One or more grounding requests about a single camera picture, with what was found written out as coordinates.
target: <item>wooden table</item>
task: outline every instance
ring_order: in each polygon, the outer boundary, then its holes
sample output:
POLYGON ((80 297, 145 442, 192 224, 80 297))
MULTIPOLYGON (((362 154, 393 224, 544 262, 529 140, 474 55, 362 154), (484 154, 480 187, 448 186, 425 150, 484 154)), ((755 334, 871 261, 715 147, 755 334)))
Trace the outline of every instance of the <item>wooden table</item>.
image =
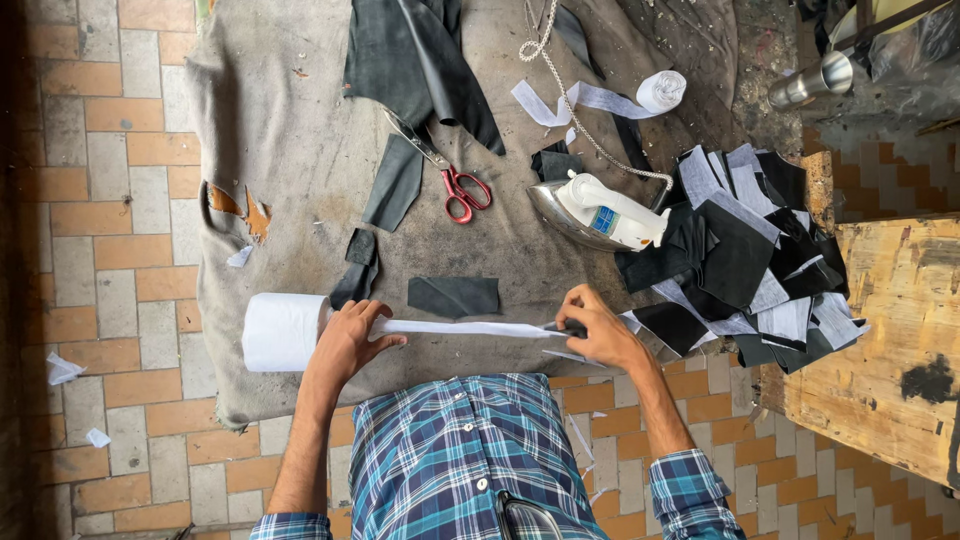
POLYGON ((760 404, 922 477, 960 489, 952 399, 904 398, 903 373, 938 356, 960 369, 960 213, 838 225, 853 316, 870 331, 785 376, 761 367, 760 404))

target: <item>scissors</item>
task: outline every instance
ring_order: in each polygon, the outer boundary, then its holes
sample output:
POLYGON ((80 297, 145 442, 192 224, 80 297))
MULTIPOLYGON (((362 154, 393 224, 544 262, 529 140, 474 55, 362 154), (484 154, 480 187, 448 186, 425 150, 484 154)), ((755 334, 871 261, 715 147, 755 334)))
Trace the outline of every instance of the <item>scissors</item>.
POLYGON ((441 154, 431 148, 426 144, 416 133, 414 133, 413 128, 409 124, 391 110, 384 110, 384 114, 387 115, 387 119, 390 120, 390 123, 394 128, 403 135, 410 144, 414 145, 414 148, 420 150, 420 153, 425 155, 426 158, 437 168, 441 169, 440 174, 444 177, 444 184, 446 185, 446 200, 444 201, 444 211, 446 211, 447 217, 455 221, 456 223, 466 224, 473 219, 473 209, 482 210, 490 205, 492 202, 492 197, 490 194, 490 187, 479 180, 473 175, 468 173, 459 173, 453 165, 447 161, 441 154), (460 181, 463 178, 472 180, 475 184, 480 186, 480 189, 483 190, 484 195, 487 196, 487 202, 480 204, 472 195, 467 192, 460 181), (464 209, 464 214, 460 217, 453 215, 453 212, 450 211, 450 204, 460 205, 464 209))

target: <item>steam iron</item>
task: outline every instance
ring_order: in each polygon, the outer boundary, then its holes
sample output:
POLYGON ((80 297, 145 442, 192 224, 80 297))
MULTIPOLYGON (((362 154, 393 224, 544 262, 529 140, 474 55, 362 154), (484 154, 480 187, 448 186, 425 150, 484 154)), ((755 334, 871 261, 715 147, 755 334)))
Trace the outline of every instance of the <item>steam iron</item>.
POLYGON ((570 180, 527 187, 527 196, 554 229, 600 251, 637 252, 651 244, 660 246, 670 209, 656 215, 622 193, 607 189, 591 174, 568 174, 570 180))

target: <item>shirt cuff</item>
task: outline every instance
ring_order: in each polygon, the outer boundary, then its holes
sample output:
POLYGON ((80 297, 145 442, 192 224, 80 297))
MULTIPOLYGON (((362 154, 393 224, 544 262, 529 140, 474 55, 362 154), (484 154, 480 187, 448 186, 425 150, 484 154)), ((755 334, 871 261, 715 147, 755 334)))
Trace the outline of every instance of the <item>shirt cuff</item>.
POLYGON ((654 461, 650 467, 650 489, 658 519, 668 512, 684 513, 689 508, 724 501, 731 493, 699 448, 674 452, 654 461))
POLYGON ((330 520, 323 514, 268 514, 253 526, 251 540, 331 540, 330 520))

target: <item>plastic bag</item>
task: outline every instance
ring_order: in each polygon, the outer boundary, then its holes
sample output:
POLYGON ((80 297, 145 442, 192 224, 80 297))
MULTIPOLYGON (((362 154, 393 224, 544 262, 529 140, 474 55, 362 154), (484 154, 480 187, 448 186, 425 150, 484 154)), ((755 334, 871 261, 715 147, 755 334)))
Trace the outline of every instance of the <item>plastic bag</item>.
POLYGON ((875 37, 869 58, 874 83, 897 96, 899 112, 935 120, 960 113, 960 1, 875 37))

